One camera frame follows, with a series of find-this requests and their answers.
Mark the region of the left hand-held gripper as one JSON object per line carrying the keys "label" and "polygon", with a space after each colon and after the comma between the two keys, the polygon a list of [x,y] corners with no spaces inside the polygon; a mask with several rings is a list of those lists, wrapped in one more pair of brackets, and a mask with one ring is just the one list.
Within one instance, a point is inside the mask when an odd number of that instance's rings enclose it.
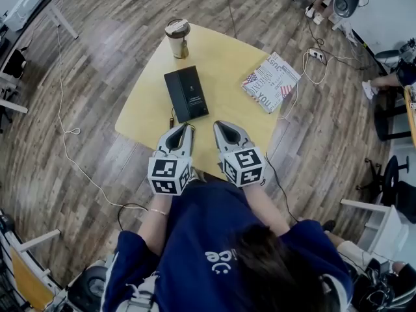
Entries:
{"label": "left hand-held gripper", "polygon": [[199,176],[192,165],[194,128],[181,123],[169,129],[158,141],[149,158],[148,181],[154,194],[180,196]]}

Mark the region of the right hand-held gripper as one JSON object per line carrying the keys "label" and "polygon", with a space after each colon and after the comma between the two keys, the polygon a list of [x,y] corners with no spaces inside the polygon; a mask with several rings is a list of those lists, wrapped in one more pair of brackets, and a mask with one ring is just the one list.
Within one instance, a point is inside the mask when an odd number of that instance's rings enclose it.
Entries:
{"label": "right hand-held gripper", "polygon": [[[247,132],[227,121],[217,120],[213,124],[216,146],[220,152],[222,172],[230,183],[241,188],[255,183],[261,183],[264,178],[265,159],[257,146],[239,148],[250,137]],[[226,151],[226,148],[237,148]]]}

